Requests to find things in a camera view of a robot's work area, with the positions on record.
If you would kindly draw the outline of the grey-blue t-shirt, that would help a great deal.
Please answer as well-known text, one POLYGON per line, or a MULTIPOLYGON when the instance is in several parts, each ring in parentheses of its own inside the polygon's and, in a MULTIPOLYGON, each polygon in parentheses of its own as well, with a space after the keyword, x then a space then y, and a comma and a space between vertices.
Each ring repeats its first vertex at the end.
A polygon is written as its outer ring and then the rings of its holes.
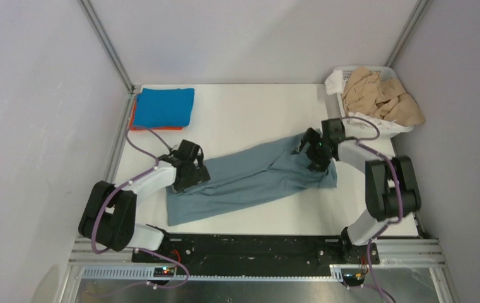
POLYGON ((206 160, 210 180, 176 193, 167 189, 167 224, 194 222, 292 196, 337 186, 336 166, 316 171, 311 143, 296 134, 206 160))

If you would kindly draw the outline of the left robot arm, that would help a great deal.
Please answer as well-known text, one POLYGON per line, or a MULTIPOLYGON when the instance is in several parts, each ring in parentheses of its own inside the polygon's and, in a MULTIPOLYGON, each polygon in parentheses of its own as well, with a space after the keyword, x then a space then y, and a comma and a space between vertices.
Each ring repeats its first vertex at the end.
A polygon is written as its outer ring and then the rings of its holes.
POLYGON ((157 263, 171 255, 171 245, 164 241, 165 232, 157 227, 136 222, 136 211, 145 199, 161 189, 174 194, 210 180, 204 164, 203 149, 191 141, 183 140, 170 153, 158 157, 149 170, 115 185, 97 182, 90 193, 78 225, 83 237, 113 251, 125 248, 147 249, 147 255, 157 263))

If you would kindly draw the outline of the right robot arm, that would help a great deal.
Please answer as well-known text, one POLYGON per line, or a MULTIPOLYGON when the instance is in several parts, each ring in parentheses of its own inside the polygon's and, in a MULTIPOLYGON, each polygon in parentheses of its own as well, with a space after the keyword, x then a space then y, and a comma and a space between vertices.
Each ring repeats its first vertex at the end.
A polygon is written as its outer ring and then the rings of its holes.
POLYGON ((365 211, 339 236, 339 259, 356 264, 371 257, 373 241, 391 225, 420 210, 421 194, 412 160, 388 156, 366 145, 367 138, 348 136, 346 118, 322 121, 322 130, 305 131, 297 152, 306 153, 308 168, 321 172, 344 162, 365 176, 365 211))

